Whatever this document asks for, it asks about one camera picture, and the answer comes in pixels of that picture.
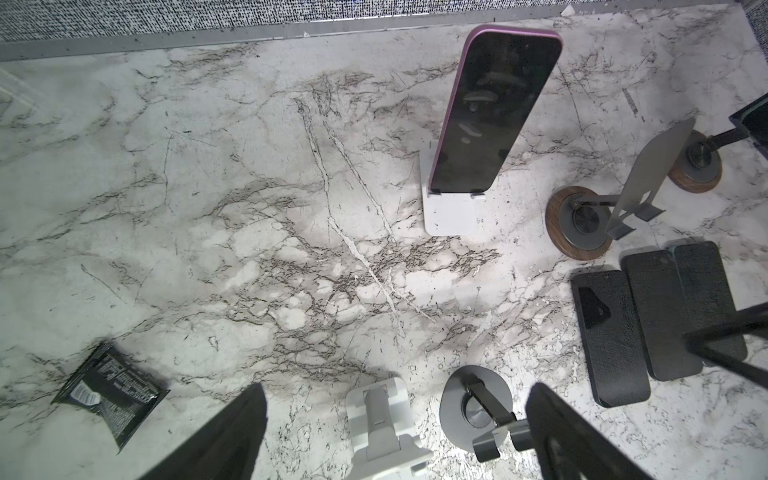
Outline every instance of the white label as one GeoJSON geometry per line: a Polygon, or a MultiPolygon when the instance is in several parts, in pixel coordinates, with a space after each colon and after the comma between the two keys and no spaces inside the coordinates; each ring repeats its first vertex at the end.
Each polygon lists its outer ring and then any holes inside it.
{"type": "Polygon", "coordinates": [[[87,406],[96,405],[101,401],[101,395],[89,389],[82,380],[72,389],[69,396],[87,406]]]}

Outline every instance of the marble table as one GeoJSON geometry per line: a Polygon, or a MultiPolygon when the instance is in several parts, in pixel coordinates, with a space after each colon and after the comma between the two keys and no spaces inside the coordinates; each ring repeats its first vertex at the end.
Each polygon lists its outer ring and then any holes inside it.
{"type": "Polygon", "coordinates": [[[730,373],[595,404],[568,278],[703,238],[737,307],[767,301],[766,161],[740,142],[715,190],[666,180],[668,211],[592,263],[543,215],[565,185],[617,193],[671,123],[719,133],[765,93],[741,7],[516,25],[565,48],[474,237],[425,234],[417,165],[472,25],[0,65],[0,477],[136,478],[258,381],[253,477],[342,478],[345,394],[396,374],[432,478],[539,478],[532,452],[479,465],[442,434],[445,381],[478,364],[518,414],[547,383],[657,478],[764,478],[768,392],[730,373]],[[99,339],[170,386],[119,455],[101,419],[49,404],[99,339]]]}

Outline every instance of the pink smartphone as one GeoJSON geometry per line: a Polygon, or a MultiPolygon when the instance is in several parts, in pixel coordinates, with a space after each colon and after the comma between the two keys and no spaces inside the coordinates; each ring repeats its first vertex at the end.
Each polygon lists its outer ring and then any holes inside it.
{"type": "Polygon", "coordinates": [[[480,25],[469,33],[442,123],[429,188],[489,189],[558,61],[553,31],[480,25]]]}

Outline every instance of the black packet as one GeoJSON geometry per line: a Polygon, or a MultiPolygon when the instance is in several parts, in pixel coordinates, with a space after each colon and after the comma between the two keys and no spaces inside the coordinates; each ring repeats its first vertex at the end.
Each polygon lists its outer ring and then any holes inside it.
{"type": "Polygon", "coordinates": [[[120,451],[169,391],[128,363],[109,342],[102,342],[51,403],[67,403],[99,415],[120,451]]]}

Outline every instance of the white phone stand base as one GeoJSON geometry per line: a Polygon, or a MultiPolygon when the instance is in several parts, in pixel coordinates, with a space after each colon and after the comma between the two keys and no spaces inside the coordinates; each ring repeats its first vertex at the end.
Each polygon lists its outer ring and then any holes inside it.
{"type": "Polygon", "coordinates": [[[345,480],[409,480],[427,472],[432,450],[416,433],[402,379],[350,391],[346,415],[354,454],[345,480]]]}
{"type": "Polygon", "coordinates": [[[429,191],[429,175],[435,160],[437,140],[424,142],[419,154],[422,175],[424,228],[433,237],[471,235],[478,229],[475,205],[483,194],[435,194],[429,191]]]}

